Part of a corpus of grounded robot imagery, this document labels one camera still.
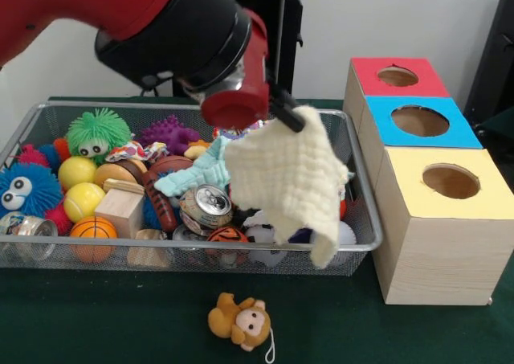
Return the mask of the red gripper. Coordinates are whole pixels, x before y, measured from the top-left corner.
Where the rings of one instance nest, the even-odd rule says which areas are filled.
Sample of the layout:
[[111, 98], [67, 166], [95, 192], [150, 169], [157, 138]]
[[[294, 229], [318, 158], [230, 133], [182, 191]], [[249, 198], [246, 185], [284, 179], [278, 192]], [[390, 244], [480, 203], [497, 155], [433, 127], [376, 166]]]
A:
[[271, 113], [294, 133], [304, 129], [305, 120], [294, 111], [297, 100], [274, 80], [267, 82], [267, 30], [263, 20], [252, 10], [245, 10], [251, 28], [247, 48], [235, 70], [221, 82], [201, 94], [204, 120], [222, 129], [245, 129]]

